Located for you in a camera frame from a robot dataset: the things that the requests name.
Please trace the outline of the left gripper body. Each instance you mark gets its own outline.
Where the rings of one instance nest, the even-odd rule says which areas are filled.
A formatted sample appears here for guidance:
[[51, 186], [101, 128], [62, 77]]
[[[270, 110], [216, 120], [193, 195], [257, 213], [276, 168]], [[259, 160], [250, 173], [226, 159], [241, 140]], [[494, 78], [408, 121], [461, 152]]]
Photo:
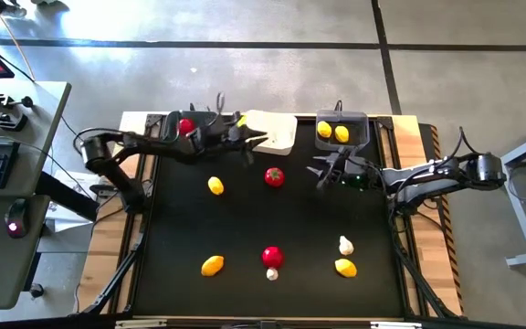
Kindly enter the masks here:
[[245, 130], [238, 126], [239, 117], [227, 120], [217, 115], [184, 135], [192, 157], [215, 156], [245, 148]]

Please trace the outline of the black computer mouse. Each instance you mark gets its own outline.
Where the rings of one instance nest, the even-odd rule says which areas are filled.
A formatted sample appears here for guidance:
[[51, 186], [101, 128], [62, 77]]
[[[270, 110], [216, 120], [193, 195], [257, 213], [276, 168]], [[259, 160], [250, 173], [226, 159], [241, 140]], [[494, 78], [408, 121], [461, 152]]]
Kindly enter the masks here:
[[29, 231], [28, 203], [24, 198], [18, 198], [5, 213], [7, 234], [12, 239], [23, 238]]

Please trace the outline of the dark grey plastic basket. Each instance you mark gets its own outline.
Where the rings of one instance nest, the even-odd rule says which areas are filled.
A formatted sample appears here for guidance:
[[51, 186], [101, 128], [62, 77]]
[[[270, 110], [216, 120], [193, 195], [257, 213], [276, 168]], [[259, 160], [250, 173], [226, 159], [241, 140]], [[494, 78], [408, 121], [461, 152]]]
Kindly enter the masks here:
[[176, 143], [186, 136], [180, 135], [178, 131], [178, 122], [180, 119], [188, 118], [195, 122], [196, 129], [207, 126], [218, 116], [213, 111], [172, 111], [165, 116], [165, 128], [161, 134], [161, 140], [165, 143]]

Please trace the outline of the white paper sheet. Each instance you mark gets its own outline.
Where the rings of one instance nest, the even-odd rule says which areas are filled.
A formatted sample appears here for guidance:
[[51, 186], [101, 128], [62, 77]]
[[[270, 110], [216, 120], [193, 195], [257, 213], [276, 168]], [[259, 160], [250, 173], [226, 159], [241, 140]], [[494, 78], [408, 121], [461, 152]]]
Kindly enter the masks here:
[[57, 170], [54, 177], [83, 196], [88, 196], [93, 200], [97, 199], [96, 194], [90, 188], [100, 182], [99, 176], [71, 171], [66, 173], [62, 170]]

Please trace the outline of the white plastic basket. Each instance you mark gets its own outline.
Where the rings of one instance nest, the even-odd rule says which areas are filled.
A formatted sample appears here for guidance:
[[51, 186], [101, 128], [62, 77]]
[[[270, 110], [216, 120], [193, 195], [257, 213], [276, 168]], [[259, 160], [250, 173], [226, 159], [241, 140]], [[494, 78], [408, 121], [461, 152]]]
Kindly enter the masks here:
[[298, 120], [293, 114], [249, 110], [239, 123], [265, 133], [267, 140], [255, 152], [287, 156], [295, 144]]

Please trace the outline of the black clamp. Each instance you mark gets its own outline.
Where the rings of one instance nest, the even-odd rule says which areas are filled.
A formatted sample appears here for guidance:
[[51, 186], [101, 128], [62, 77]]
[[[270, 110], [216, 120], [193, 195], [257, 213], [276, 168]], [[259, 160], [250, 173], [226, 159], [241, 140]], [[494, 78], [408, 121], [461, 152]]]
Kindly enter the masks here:
[[0, 107], [13, 109], [16, 105], [32, 108], [34, 106], [34, 102], [29, 96], [25, 96], [20, 101], [15, 101], [11, 96], [0, 93]]
[[9, 132], [20, 132], [24, 129], [27, 123], [25, 114], [20, 114], [18, 117], [11, 114], [0, 113], [0, 129]]

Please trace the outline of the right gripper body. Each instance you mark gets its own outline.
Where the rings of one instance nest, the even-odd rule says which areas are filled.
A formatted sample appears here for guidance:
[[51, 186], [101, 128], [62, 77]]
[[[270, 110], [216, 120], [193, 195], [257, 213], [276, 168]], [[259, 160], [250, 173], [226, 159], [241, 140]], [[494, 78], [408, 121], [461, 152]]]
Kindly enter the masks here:
[[371, 183], [369, 163], [362, 157], [342, 150], [332, 154], [339, 154], [340, 158], [334, 164], [329, 164], [332, 171], [333, 184], [341, 184], [353, 188], [368, 188]]

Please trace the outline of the yellow black hazard tape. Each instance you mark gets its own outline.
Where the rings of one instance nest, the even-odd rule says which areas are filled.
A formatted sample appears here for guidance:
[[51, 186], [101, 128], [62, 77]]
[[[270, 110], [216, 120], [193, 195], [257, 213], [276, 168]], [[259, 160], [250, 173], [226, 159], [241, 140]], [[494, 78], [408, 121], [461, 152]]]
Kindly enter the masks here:
[[431, 235], [433, 247], [424, 251], [426, 279], [445, 306], [457, 315], [464, 315], [458, 257], [449, 213], [447, 195], [427, 201], [429, 212], [440, 225], [440, 233]]

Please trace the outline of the black table frame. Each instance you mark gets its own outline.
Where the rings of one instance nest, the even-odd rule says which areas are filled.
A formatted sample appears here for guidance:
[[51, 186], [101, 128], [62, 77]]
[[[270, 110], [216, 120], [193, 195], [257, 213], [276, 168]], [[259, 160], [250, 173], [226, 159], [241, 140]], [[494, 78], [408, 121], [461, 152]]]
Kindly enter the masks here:
[[[126, 111], [121, 116], [121, 124], [120, 129], [124, 131], [132, 131], [135, 133], [153, 133], [154, 135], [157, 133], [157, 117], [160, 115], [167, 115], [165, 111], [159, 112], [159, 111], [148, 111], [148, 112], [141, 112], [141, 111]], [[368, 114], [370, 118], [376, 118], [379, 125], [379, 133], [380, 137], [382, 138], [381, 142], [379, 142], [379, 145], [381, 145], [382, 148], [384, 148], [384, 158], [385, 163], [387, 165], [393, 165], [394, 164], [394, 156], [399, 158], [399, 155], [397, 153], [398, 146], [396, 145], [395, 141], [395, 128], [392, 124], [392, 121], [388, 118], [390, 115], [386, 114]], [[126, 160], [125, 163], [121, 166], [125, 173], [129, 176], [136, 174], [136, 176], [140, 176], [143, 179], [149, 179], [150, 174], [152, 173], [152, 167], [151, 165], [157, 164], [156, 160], [154, 160], [153, 157], [149, 157], [148, 160], [139, 160], [139, 155], [134, 155], [133, 158]], [[136, 217], [141, 217], [142, 215], [135, 215], [134, 217], [128, 217], [128, 219], [133, 219]], [[138, 236], [140, 236], [141, 233], [140, 229], [138, 230]], [[401, 239], [401, 243], [404, 246], [406, 250], [409, 250], [409, 240], [411, 239], [411, 248], [412, 251], [410, 252], [411, 256], [414, 257], [414, 263], [419, 268], [419, 265], [416, 263], [416, 257], [413, 255], [413, 251], [415, 250], [415, 245], [413, 243], [413, 240], [411, 238], [413, 231], [409, 232], [406, 231], [403, 233], [404, 235], [400, 234], [399, 238]], [[121, 285], [116, 288], [115, 294], [112, 295], [112, 297], [109, 299], [107, 305], [101, 310], [101, 313], [119, 313], [125, 310], [126, 306], [129, 305], [129, 300], [132, 301], [132, 275], [137, 274], [137, 270], [131, 270], [129, 269], [123, 279], [123, 282]], [[404, 281], [403, 283], [406, 285], [406, 288], [408, 289], [408, 301], [411, 309], [416, 313], [420, 315], [433, 315], [433, 308], [429, 303], [425, 303], [424, 306], [419, 306], [422, 301], [425, 300], [424, 294], [422, 292], [419, 292], [416, 288], [415, 281], [410, 278], [410, 274], [407, 271], [407, 269], [404, 270]], [[81, 308], [79, 306], [79, 298], [78, 302], [75, 302], [75, 310], [77, 309], [80, 312], [84, 311], [86, 308]]]

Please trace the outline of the wooden table board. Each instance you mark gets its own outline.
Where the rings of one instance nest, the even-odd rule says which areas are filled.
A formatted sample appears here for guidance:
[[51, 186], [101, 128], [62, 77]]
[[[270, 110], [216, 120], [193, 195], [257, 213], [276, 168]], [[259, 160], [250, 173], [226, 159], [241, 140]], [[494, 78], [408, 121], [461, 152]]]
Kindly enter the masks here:
[[[401, 165], [416, 165], [441, 155], [435, 126], [420, 123], [413, 115], [390, 115], [388, 118], [394, 126]], [[415, 245], [413, 255], [425, 279], [424, 251], [433, 247], [431, 235], [440, 233], [440, 225], [429, 214], [430, 211], [426, 203], [419, 208], [417, 215], [411, 217], [411, 238]], [[92, 238], [77, 291], [81, 308], [93, 303], [109, 283], [124, 258], [124, 253], [134, 244], [142, 220], [141, 217], [128, 219], [121, 210], [121, 201], [117, 197], [100, 208], [99, 218], [100, 223], [92, 229]]]

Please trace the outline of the translucent grey plastic basket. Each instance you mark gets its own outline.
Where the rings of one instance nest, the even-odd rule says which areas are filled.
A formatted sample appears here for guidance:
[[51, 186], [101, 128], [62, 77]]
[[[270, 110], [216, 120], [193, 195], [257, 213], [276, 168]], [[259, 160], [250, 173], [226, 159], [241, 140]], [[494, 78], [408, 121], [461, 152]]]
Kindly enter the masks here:
[[[369, 119], [363, 112], [353, 111], [317, 111], [317, 122], [325, 121], [332, 128], [330, 139], [321, 138], [317, 132], [315, 135], [315, 146], [322, 151], [337, 151], [340, 148], [360, 150], [370, 142]], [[334, 129], [338, 125], [345, 126], [350, 133], [348, 143], [339, 143], [334, 135]]]

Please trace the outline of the silver metal bracket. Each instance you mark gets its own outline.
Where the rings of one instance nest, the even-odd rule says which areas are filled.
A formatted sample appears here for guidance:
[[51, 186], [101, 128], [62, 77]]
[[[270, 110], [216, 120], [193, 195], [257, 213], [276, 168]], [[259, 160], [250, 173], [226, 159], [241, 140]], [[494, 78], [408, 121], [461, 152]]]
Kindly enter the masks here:
[[423, 329], [420, 323], [375, 321], [370, 322], [371, 329]]
[[159, 319], [131, 319], [119, 320], [114, 329], [156, 329], [167, 326], [166, 320]]

